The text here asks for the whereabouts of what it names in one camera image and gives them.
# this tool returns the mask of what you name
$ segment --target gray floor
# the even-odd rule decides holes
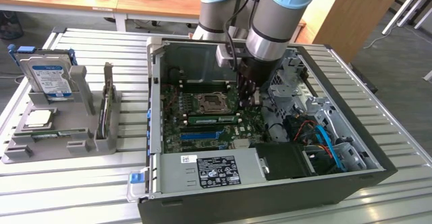
[[[1,41],[0,72],[18,72],[8,53],[6,46],[41,47],[54,26],[114,30],[116,25],[100,18],[69,17],[48,14],[18,14],[25,35],[14,41]],[[381,36],[381,30],[392,15],[386,14],[365,44]],[[150,23],[134,28],[128,21],[128,31],[168,34],[193,32],[184,24],[161,22],[158,27]],[[421,77],[432,70],[432,45],[414,36],[406,29],[394,28],[392,35],[378,40],[372,48],[361,50],[353,65],[378,88],[376,94],[382,104],[393,113],[425,150],[432,154],[432,84]],[[0,79],[0,111],[2,111],[17,84],[10,79]]]

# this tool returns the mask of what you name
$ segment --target blue hard drive label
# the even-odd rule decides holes
[[[202,188],[241,184],[234,156],[198,158],[196,165]]]
[[[50,97],[68,97],[72,95],[69,82],[62,78],[61,66],[32,66],[34,79],[44,93]]]

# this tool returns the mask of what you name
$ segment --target motherboard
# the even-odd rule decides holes
[[[261,108],[238,108],[228,82],[165,84],[164,153],[248,148],[268,140]]]

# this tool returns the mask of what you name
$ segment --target metal grating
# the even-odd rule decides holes
[[[76,49],[78,64],[88,66],[86,80],[92,89],[102,85],[104,62],[109,61],[116,66],[116,86],[124,92],[118,150],[108,156],[13,165],[0,163],[1,223],[34,220],[56,223],[140,223],[136,204],[125,200],[125,185],[128,173],[140,169],[145,161],[148,36],[157,35],[84,29],[50,34],[45,47]],[[308,45],[305,48],[398,172],[377,186],[356,192],[337,205],[234,223],[429,223],[429,156],[330,51],[322,46]],[[28,102],[28,90],[25,81],[0,116],[0,122],[4,122],[0,142],[10,138],[18,114],[24,112]]]

